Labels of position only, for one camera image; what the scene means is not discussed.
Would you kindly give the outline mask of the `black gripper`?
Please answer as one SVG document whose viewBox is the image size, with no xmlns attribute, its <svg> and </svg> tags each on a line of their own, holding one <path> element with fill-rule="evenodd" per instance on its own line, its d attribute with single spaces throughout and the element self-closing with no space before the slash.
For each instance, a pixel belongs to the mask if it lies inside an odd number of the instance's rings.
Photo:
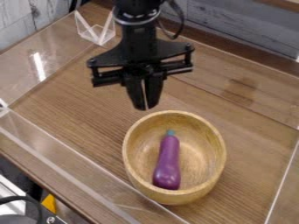
<svg viewBox="0 0 299 224">
<path fill-rule="evenodd" d="M 117 45 L 86 62 L 90 82 L 94 87 L 124 85 L 134 108 L 145 110 L 146 100 L 150 109 L 159 104 L 165 77 L 192 70 L 195 48 L 188 42 L 159 39 L 153 23 L 124 26 L 121 33 Z"/>
</svg>

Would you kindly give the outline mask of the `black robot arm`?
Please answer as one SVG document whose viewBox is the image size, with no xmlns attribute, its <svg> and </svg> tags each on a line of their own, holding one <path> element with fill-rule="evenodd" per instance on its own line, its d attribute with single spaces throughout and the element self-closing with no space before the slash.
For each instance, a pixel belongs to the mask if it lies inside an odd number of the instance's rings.
<svg viewBox="0 0 299 224">
<path fill-rule="evenodd" d="M 159 104 L 167 77 L 192 70 L 193 45 L 177 42 L 177 34 L 169 35 L 168 40 L 156 37 L 156 30 L 164 27 L 159 21 L 163 4 L 184 18 L 175 0 L 114 0 L 112 13 L 121 26 L 121 40 L 110 50 L 86 61 L 92 85 L 125 87 L 138 110 Z"/>
</svg>

